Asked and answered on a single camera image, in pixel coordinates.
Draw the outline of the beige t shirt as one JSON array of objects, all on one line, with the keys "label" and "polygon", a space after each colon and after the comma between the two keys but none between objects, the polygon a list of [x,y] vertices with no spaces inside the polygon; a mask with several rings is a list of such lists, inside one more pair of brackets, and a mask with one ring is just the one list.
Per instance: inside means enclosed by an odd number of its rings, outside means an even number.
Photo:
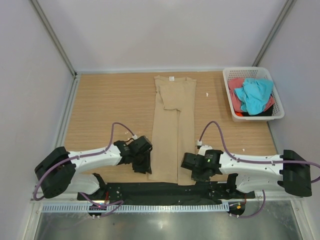
[{"label": "beige t shirt", "polygon": [[155,108],[148,180],[191,186],[191,171],[181,167],[185,153],[195,153],[195,95],[190,77],[155,76]]}]

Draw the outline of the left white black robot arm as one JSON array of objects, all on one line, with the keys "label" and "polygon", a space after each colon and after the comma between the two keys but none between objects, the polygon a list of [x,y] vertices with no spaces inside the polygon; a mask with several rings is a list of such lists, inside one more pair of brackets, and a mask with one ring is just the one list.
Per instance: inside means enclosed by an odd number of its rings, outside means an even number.
[{"label": "left white black robot arm", "polygon": [[152,143],[146,136],[134,136],[132,140],[118,140],[108,146],[86,151],[67,151],[55,148],[34,169],[38,184],[33,198],[52,199],[64,192],[94,195],[103,188],[104,181],[97,173],[86,171],[119,165],[131,165],[135,173],[150,174]]}]

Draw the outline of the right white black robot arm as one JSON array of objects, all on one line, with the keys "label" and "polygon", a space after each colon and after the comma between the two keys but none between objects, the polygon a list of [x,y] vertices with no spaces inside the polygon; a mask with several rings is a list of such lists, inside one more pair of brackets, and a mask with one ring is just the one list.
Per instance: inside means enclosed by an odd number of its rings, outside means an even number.
[{"label": "right white black robot arm", "polygon": [[215,175],[227,175],[227,189],[241,193],[279,191],[297,197],[312,196],[310,164],[293,150],[282,154],[253,156],[228,154],[203,145],[198,153],[186,152],[181,167],[191,179],[207,182]]}]

